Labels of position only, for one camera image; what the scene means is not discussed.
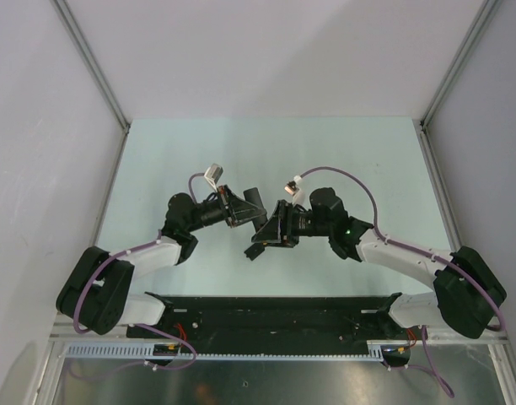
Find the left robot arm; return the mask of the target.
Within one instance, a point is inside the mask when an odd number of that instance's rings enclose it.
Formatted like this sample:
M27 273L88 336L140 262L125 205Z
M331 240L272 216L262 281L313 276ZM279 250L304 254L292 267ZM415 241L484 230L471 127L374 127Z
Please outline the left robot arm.
M56 308L72 319L79 334L104 335L119 325L145 325L154 336L165 337L175 326L170 302L153 293L133 294L132 283L184 263L198 244L197 230L219 223L235 228L265 221L266 209L255 187L237 196L228 186L219 186L202 202L184 192L175 194L153 240L118 253L87 248L57 296Z

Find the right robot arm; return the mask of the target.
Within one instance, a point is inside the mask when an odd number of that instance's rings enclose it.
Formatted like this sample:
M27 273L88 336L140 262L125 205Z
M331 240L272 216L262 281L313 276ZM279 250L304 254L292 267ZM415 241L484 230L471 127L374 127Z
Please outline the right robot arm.
M292 248L302 237L325 237L342 260L387 267L426 285L430 290L425 294L390 297L377 317L377 328L386 338L428 324L446 325L472 339L491 329L507 293L479 252L468 246L453 252L411 246L381 235L376 225L349 215L330 187L313 191L309 202L305 209L278 201L253 243Z

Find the black remote control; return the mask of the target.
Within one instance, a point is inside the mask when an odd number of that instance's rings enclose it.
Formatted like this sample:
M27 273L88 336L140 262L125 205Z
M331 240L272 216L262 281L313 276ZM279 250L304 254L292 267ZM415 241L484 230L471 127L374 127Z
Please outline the black remote control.
M255 228L255 232L257 232L267 221L266 210L263 206L263 202L261 200L261 195L256 187L247 189L244 191L245 201L248 203L252 203L253 205L260 208L263 213L262 215L252 219L253 226ZM260 254L265 251L266 247L261 243L253 243L248 249L245 250L245 255L251 261L254 261Z

